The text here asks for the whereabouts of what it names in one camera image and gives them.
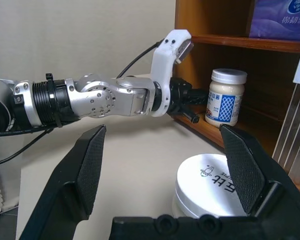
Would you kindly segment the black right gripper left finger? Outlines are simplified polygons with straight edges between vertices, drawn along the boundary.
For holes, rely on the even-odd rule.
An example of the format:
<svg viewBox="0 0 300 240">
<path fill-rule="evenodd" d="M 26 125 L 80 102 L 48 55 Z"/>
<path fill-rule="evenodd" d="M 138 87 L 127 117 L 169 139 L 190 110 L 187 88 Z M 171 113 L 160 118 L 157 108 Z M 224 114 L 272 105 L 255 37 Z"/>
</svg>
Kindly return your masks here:
<svg viewBox="0 0 300 240">
<path fill-rule="evenodd" d="M 19 240 L 73 240 L 92 214 L 107 128 L 84 132 L 54 168 Z"/>
</svg>

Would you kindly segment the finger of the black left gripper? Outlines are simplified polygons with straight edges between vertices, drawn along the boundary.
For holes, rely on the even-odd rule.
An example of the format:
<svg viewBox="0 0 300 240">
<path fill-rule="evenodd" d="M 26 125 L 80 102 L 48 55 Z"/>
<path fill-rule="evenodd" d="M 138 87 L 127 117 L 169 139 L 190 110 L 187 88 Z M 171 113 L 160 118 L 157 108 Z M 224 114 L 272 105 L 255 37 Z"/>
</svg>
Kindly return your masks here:
<svg viewBox="0 0 300 240">
<path fill-rule="evenodd" d="M 191 89 L 189 91 L 190 105 L 206 105 L 208 101 L 208 92 L 203 89 Z"/>
<path fill-rule="evenodd" d="M 190 108 L 187 106 L 181 106 L 176 113 L 178 116 L 186 117 L 190 120 L 191 123 L 198 123 L 200 120 L 200 116 L 194 113 Z"/>
</svg>

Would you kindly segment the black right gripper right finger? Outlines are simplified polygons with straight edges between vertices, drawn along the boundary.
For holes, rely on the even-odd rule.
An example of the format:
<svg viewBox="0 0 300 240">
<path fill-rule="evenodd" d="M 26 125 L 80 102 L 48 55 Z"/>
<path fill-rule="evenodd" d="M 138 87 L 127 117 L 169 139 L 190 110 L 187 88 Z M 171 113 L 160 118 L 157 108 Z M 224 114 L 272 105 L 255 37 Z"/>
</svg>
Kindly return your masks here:
<svg viewBox="0 0 300 240">
<path fill-rule="evenodd" d="M 259 141 L 222 124 L 229 174 L 244 212 L 256 220 L 247 232 L 257 240 L 300 240 L 300 191 Z"/>
</svg>

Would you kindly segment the white jar with white lid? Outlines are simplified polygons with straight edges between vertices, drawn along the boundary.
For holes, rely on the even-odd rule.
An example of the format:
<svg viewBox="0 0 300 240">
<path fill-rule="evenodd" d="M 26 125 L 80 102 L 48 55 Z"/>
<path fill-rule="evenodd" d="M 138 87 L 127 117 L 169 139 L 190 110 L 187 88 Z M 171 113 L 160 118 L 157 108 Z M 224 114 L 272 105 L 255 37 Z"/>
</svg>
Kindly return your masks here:
<svg viewBox="0 0 300 240">
<path fill-rule="evenodd" d="M 205 120 L 210 125 L 235 126 L 248 74 L 242 70 L 216 68 L 211 74 Z"/>
<path fill-rule="evenodd" d="M 176 173 L 172 212 L 176 218 L 246 216 L 225 155 L 198 154 L 180 164 Z"/>
</svg>

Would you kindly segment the purple tissue pack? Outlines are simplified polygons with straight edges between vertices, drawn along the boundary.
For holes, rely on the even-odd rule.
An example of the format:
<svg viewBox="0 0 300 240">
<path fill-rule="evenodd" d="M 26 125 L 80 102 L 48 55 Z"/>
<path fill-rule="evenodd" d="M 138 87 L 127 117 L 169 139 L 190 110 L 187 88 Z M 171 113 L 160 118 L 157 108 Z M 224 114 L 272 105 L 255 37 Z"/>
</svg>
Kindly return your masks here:
<svg viewBox="0 0 300 240">
<path fill-rule="evenodd" d="M 300 41 L 300 0 L 254 0 L 249 37 Z"/>
</svg>

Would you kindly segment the wooden cabinet with shelf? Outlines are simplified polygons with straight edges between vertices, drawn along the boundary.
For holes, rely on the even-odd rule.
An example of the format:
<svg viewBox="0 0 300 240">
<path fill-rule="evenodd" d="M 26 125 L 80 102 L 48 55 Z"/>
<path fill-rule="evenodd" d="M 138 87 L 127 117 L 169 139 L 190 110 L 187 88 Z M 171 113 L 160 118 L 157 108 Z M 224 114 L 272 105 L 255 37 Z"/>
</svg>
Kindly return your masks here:
<svg viewBox="0 0 300 240">
<path fill-rule="evenodd" d="M 272 154 L 295 89 L 300 42 L 248 38 L 252 4 L 253 0 L 176 0 L 175 27 L 190 32 L 194 48 L 174 75 L 208 91 L 214 69 L 246 72 L 236 126 Z"/>
</svg>

